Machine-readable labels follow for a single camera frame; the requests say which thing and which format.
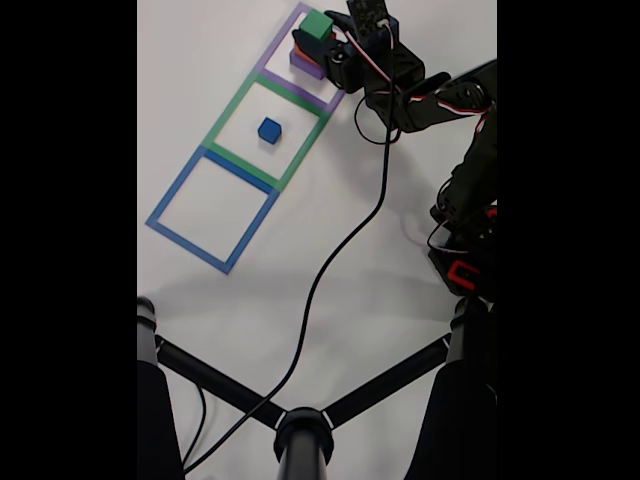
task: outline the black pole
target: black pole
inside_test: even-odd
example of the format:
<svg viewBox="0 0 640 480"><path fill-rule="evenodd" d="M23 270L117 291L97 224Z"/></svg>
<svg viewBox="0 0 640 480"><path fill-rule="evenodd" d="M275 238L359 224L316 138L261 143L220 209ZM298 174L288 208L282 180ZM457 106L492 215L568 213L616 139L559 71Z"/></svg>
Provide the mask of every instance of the black pole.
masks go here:
<svg viewBox="0 0 640 480"><path fill-rule="evenodd" d="M325 408L324 413L331 420L333 428L345 424L438 365L442 365L447 358L447 344L450 338L450 333L444 335Z"/></svg>
<svg viewBox="0 0 640 480"><path fill-rule="evenodd" d="M184 480L164 372L158 367L153 304L138 297L137 480Z"/></svg>
<svg viewBox="0 0 640 480"><path fill-rule="evenodd" d="M156 345L159 349L158 362L196 385L200 385L238 410L247 413L262 401L263 397L253 390L198 360L160 335L156 335ZM278 419L283 413L285 413L284 409L273 402L267 402L253 414L253 418L275 430Z"/></svg>

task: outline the small cube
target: small cube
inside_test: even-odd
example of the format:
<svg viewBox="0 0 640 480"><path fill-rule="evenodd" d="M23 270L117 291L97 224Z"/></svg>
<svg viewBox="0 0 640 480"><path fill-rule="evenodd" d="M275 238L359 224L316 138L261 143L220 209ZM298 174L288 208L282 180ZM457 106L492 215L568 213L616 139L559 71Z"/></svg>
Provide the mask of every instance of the small cube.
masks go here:
<svg viewBox="0 0 640 480"><path fill-rule="evenodd" d="M278 122L274 122L269 117L266 117L260 128L258 128L258 135L261 139L266 142L269 142L271 145L275 145L280 138L280 134L282 133L282 127Z"/></svg>
<svg viewBox="0 0 640 480"><path fill-rule="evenodd" d="M332 27L333 20L315 9L311 10L300 24L300 30L321 41L329 37Z"/></svg>

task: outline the stacked blocks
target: stacked blocks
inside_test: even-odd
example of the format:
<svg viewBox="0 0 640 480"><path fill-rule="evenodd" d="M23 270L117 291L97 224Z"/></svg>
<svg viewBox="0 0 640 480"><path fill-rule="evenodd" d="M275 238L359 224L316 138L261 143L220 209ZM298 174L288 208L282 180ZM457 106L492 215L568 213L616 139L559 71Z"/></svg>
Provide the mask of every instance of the stacked blocks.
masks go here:
<svg viewBox="0 0 640 480"><path fill-rule="evenodd" d="M330 36L335 38L336 34L331 31L332 28L333 20L318 10L311 10L300 24L300 30L320 41L326 40ZM293 50L289 54L289 61L291 65L298 67L318 80L324 78L322 67L304 54L295 43Z"/></svg>
<svg viewBox="0 0 640 480"><path fill-rule="evenodd" d="M311 10L300 24L300 30L318 40L326 40L332 27L333 20L315 9Z"/></svg>
<svg viewBox="0 0 640 480"><path fill-rule="evenodd" d="M271 145L275 145L280 138L280 134L282 134L282 127L278 122L274 122L269 117L266 117L262 121L260 128L258 128L260 138L269 142Z"/></svg>

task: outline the white table surface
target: white table surface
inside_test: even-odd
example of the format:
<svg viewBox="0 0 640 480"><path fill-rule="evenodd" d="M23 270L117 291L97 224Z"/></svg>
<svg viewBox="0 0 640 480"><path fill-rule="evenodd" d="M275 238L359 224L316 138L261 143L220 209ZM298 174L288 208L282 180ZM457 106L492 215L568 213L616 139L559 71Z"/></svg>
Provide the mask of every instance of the white table surface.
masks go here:
<svg viewBox="0 0 640 480"><path fill-rule="evenodd" d="M341 102L230 275L144 222L296 3L138 0L137 293L154 302L158 333L263 395L291 362L317 270L379 194L382 147L361 140L352 121L362 94ZM307 3L347 12L342 0ZM495 0L387 6L427 75L455 76L497 56ZM362 115L372 135L383 134L374 114ZM435 193L462 160L476 122L404 135L392 147L386 203L320 283L302 358L278 405L324 408L447 333L456 298L420 244L435 227L428 214ZM200 399L165 371L184 453ZM329 478L403 478L434 375L337 429ZM242 415L205 395L210 415L192 459ZM188 478L275 480L273 440L272 430L249 420Z"/></svg>

